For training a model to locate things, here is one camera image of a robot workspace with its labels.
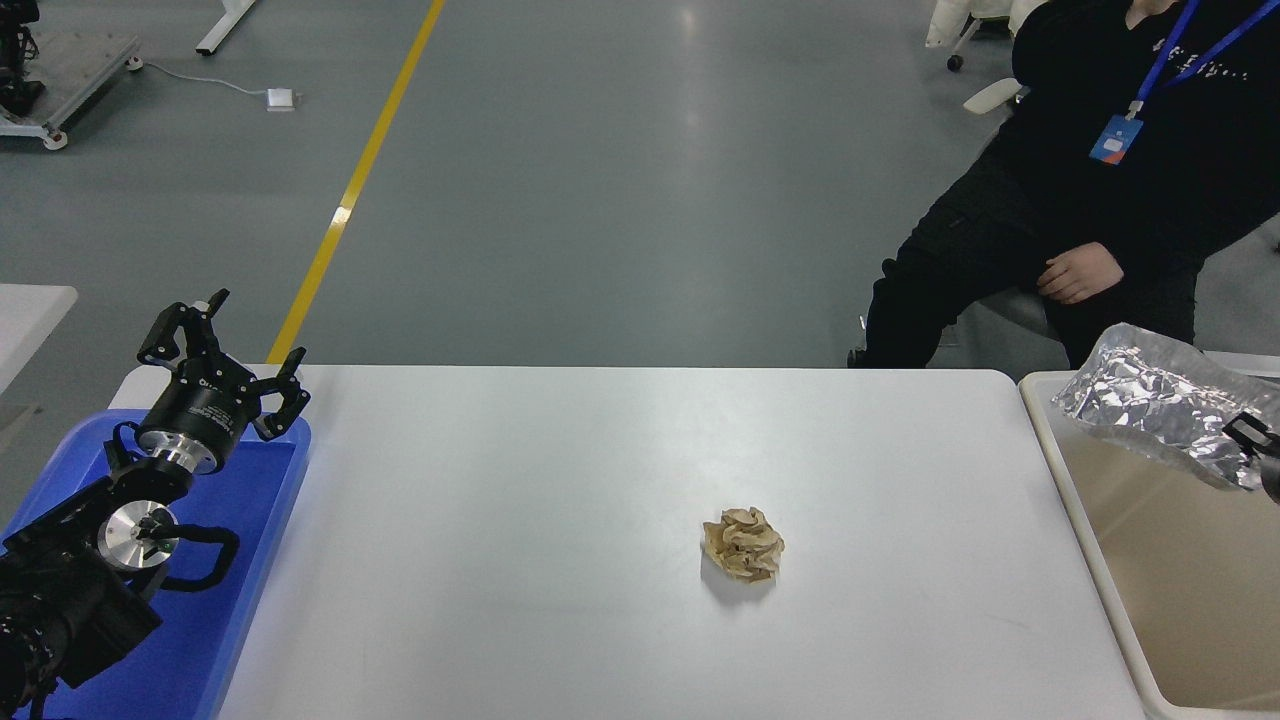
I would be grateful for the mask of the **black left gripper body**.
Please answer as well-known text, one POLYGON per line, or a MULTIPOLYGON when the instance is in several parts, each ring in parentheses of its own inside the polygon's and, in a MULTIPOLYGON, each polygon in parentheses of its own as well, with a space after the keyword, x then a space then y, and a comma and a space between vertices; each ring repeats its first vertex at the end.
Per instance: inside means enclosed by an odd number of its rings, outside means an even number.
POLYGON ((224 370, 212 379, 172 372, 169 384, 140 424, 138 447, 151 454, 166 438, 184 436, 211 457, 229 457, 256 416, 238 391, 256 379, 252 372, 224 370))

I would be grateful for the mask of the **person's left hand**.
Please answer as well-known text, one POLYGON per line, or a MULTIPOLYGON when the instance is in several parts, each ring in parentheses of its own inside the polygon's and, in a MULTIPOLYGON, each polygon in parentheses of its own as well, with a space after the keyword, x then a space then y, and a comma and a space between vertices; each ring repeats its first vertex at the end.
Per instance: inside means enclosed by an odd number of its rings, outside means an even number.
POLYGON ((1125 273, 1102 245, 1089 242, 1051 258, 1036 281, 1039 296, 1061 305, 1075 305, 1119 284, 1125 273))

